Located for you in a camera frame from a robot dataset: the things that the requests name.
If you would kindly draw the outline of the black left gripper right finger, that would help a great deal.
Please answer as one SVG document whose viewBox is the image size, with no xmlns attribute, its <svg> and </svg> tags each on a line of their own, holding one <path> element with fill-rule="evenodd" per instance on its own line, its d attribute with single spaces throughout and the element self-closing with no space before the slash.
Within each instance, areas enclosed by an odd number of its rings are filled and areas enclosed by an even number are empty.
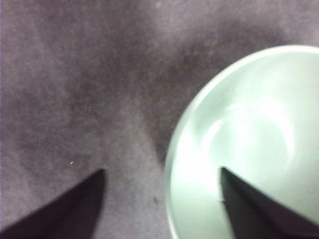
<svg viewBox="0 0 319 239">
<path fill-rule="evenodd" d="M 317 239 L 319 226 L 221 168 L 224 206 L 237 239 Z"/>
</svg>

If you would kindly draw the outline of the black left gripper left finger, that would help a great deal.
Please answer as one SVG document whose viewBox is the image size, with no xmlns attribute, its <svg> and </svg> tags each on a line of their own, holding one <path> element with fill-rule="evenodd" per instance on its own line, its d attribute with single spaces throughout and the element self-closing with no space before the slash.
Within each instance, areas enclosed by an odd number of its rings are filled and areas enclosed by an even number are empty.
<svg viewBox="0 0 319 239">
<path fill-rule="evenodd" d="M 2 239 L 91 239 L 101 213 L 106 171 L 99 169 L 58 198 L 5 228 Z"/>
</svg>

